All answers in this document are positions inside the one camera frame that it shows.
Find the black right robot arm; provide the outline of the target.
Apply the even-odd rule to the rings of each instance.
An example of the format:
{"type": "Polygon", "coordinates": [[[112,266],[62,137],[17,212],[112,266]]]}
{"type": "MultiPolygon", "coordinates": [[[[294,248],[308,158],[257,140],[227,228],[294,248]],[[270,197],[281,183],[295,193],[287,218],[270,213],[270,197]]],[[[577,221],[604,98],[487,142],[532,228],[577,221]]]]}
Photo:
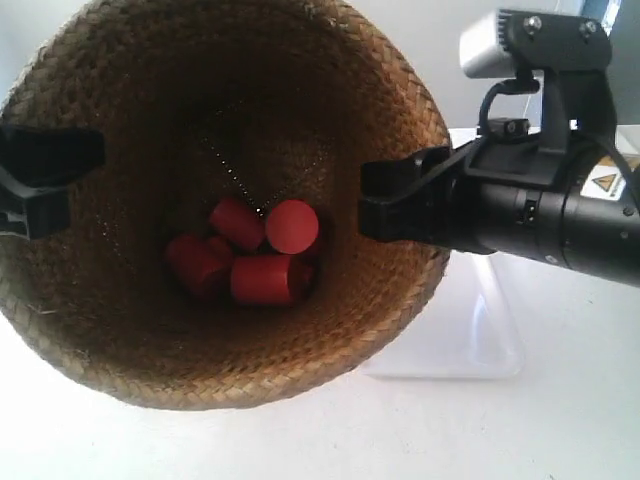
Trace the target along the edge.
{"type": "Polygon", "coordinates": [[[545,156],[525,119],[492,119],[459,148],[429,147],[360,170],[358,225],[389,243],[507,253],[639,282],[639,163],[613,138],[567,129],[545,156]]]}

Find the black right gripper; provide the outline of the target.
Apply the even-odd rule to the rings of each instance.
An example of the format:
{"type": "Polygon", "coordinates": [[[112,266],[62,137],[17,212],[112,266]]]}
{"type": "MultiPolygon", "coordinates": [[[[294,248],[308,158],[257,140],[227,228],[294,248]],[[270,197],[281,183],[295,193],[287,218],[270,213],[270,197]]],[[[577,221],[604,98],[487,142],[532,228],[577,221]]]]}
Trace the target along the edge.
{"type": "Polygon", "coordinates": [[[488,127],[452,152],[428,147],[363,164],[359,233],[381,243],[564,263],[568,161],[540,154],[525,118],[494,118],[488,127]]]}

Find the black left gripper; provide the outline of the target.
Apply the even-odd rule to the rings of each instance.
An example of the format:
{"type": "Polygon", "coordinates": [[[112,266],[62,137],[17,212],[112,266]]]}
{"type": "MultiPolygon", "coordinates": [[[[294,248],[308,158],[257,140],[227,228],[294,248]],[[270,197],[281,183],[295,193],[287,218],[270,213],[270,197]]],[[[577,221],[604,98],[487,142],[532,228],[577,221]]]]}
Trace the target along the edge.
{"type": "Polygon", "coordinates": [[[1,126],[1,234],[50,236],[71,224],[68,188],[105,163],[86,128],[1,126]]]}

